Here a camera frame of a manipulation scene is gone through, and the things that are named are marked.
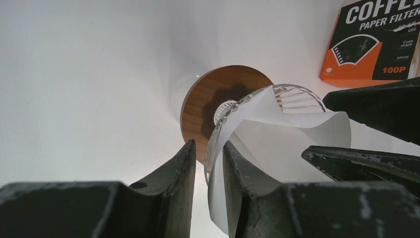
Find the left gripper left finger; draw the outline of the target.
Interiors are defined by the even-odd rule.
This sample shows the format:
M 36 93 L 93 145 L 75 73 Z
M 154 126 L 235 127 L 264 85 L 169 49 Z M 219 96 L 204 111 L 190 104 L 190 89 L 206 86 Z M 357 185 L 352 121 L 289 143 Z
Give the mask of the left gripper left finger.
M 119 181 L 19 182 L 0 190 L 3 238 L 187 238 L 196 144 L 159 168 Z

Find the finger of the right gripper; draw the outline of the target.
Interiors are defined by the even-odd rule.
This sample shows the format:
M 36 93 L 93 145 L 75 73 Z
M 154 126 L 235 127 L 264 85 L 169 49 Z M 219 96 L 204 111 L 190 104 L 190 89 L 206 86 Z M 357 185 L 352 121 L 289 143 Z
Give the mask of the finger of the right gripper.
M 419 156 L 313 145 L 301 157 L 334 181 L 393 182 L 420 197 Z
M 324 105 L 406 142 L 420 143 L 420 79 L 329 92 Z

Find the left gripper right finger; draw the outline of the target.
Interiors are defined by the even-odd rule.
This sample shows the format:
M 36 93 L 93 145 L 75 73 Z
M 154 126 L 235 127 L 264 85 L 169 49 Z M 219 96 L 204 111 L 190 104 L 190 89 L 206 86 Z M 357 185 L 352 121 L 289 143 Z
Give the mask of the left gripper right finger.
M 227 142 L 223 170 L 231 238 L 417 238 L 420 198 L 386 181 L 282 183 Z

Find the white paper coffee filter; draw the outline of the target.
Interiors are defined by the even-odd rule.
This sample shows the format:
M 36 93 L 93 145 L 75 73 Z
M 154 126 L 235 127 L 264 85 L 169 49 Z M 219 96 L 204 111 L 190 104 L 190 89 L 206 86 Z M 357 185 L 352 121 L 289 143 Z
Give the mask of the white paper coffee filter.
M 232 93 L 219 93 L 216 110 L 210 113 L 210 124 L 215 128 L 214 116 L 219 106 L 227 101 L 239 101 L 250 93 L 234 99 Z M 238 152 L 260 170 L 280 182 L 327 181 L 328 178 L 308 162 L 301 154 L 309 146 L 351 146 L 351 126 L 345 112 L 331 112 L 326 108 L 328 120 L 313 128 L 297 128 L 272 123 L 243 120 L 230 133 Z M 224 233 L 228 233 L 225 180 L 223 178 L 222 148 L 213 165 L 208 185 L 210 218 Z

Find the clear glass ribbed dripper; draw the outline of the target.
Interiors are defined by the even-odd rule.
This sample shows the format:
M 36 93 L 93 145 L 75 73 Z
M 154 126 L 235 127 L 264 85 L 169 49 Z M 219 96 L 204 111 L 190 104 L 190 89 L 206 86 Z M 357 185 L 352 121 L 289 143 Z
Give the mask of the clear glass ribbed dripper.
M 328 120 L 322 100 L 311 90 L 294 84 L 277 84 L 256 90 L 239 101 L 227 101 L 214 116 L 215 128 L 205 155 L 206 181 L 222 144 L 243 120 L 297 128 L 313 128 Z

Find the glass carafe with wooden collar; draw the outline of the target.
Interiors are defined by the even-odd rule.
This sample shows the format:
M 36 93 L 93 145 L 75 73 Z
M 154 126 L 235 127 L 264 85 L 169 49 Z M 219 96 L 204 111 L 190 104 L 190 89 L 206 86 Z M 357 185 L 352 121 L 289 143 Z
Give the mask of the glass carafe with wooden collar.
M 190 74 L 179 78 L 169 90 L 169 109 L 176 122 L 180 123 L 181 111 L 190 89 L 201 78 L 202 74 Z

